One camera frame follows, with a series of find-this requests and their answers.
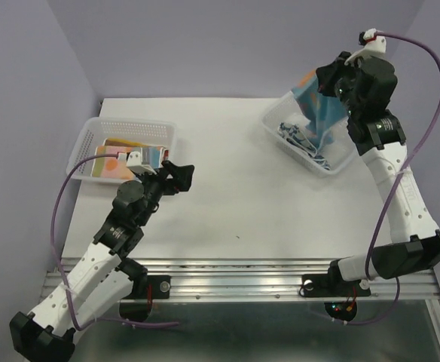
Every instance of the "white tabletop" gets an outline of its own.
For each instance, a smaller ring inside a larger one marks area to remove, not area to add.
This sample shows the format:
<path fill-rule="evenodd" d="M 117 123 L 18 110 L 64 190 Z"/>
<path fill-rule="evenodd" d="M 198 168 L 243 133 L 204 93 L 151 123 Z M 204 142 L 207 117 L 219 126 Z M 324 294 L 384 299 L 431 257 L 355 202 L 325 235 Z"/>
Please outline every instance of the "white tabletop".
<path fill-rule="evenodd" d="M 190 192 L 164 197 L 133 258 L 339 258 L 367 250 L 381 199 L 356 158 L 318 179 L 265 136 L 272 99 L 106 99 L 100 116 L 178 125 L 172 161 L 194 164 Z M 117 186 L 83 182 L 63 257 L 79 257 Z M 390 242 L 388 222 L 379 244 Z"/>

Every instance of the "purple wall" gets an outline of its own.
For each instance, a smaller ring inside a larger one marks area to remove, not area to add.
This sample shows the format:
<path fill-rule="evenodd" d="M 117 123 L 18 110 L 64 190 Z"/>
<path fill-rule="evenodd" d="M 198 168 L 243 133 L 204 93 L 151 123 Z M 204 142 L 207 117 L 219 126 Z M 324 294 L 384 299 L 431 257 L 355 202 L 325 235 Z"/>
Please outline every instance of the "purple wall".
<path fill-rule="evenodd" d="M 422 0 L 48 0 L 101 97 L 279 97 Z M 391 44 L 390 52 L 396 46 Z"/>
<path fill-rule="evenodd" d="M 97 99 L 44 0 L 0 0 L 0 361 L 21 360 L 8 323 L 37 302 L 50 213 Z M 77 186 L 60 212 L 64 241 Z"/>
<path fill-rule="evenodd" d="M 440 0 L 425 1 L 408 35 L 426 42 L 440 56 Z M 438 70 L 425 51 L 410 44 L 400 44 L 392 61 L 399 85 L 390 108 L 404 125 L 408 148 L 413 149 L 437 106 Z M 440 226 L 440 118 L 412 168 L 429 211 Z M 440 284 L 440 264 L 435 272 Z"/>

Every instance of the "fabric cloth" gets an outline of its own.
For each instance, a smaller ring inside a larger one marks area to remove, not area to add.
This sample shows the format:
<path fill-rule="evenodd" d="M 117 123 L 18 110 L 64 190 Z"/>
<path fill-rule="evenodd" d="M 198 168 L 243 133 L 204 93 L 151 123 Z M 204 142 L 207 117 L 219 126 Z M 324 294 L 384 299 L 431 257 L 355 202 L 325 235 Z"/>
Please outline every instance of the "fabric cloth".
<path fill-rule="evenodd" d="M 335 141 L 330 128 L 346 118 L 347 113 L 340 100 L 323 96 L 318 88 L 319 82 L 313 70 L 291 89 L 301 114 L 291 115 L 282 122 L 277 133 L 303 149 L 317 164 L 330 170 L 328 160 L 322 156 L 322 148 Z"/>

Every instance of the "colorful cloth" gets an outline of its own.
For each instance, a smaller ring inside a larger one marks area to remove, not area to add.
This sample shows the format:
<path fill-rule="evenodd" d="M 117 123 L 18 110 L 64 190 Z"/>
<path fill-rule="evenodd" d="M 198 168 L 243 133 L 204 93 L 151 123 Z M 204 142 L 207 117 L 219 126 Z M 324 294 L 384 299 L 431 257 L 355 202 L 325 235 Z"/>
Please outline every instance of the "colorful cloth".
<path fill-rule="evenodd" d="M 159 168 L 161 162 L 168 159 L 168 149 L 162 146 L 142 146 L 142 147 L 125 147 L 125 146 L 99 146 L 96 147 L 96 155 L 104 155 L 107 153 L 133 152 L 142 151 L 144 159 L 148 160 L 148 164 L 153 168 Z M 135 175 L 127 168 L 126 161 L 120 161 L 113 157 L 97 158 L 94 160 L 92 177 L 102 177 L 107 179 L 135 179 Z"/>

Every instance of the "black joint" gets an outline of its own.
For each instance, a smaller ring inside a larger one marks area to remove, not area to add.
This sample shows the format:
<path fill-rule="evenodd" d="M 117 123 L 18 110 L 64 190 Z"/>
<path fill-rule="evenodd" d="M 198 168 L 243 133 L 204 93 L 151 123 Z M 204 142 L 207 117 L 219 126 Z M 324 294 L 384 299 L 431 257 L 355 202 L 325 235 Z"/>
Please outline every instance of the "black joint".
<path fill-rule="evenodd" d="M 359 45 L 365 46 L 368 42 L 364 39 L 365 32 L 359 33 Z"/>
<path fill-rule="evenodd" d="M 369 289 L 363 290 L 360 281 L 345 281 L 342 279 L 341 271 L 338 266 L 339 260 L 331 262 L 327 274 L 302 275 L 302 280 L 310 281 L 310 290 L 303 288 L 305 298 L 331 298 L 348 297 L 353 295 L 353 289 L 357 296 L 370 296 Z"/>
<path fill-rule="evenodd" d="M 440 262 L 440 232 L 429 238 L 411 236 L 411 241 L 375 247 L 372 264 L 384 279 L 433 268 Z"/>
<path fill-rule="evenodd" d="M 55 336 L 51 326 L 43 328 L 21 312 L 11 319 L 9 329 L 14 349 L 30 362 L 67 362 L 75 351 L 75 330 Z"/>
<path fill-rule="evenodd" d="M 148 274 L 147 268 L 130 258 L 123 260 L 116 269 L 128 275 L 131 281 L 137 281 Z"/>

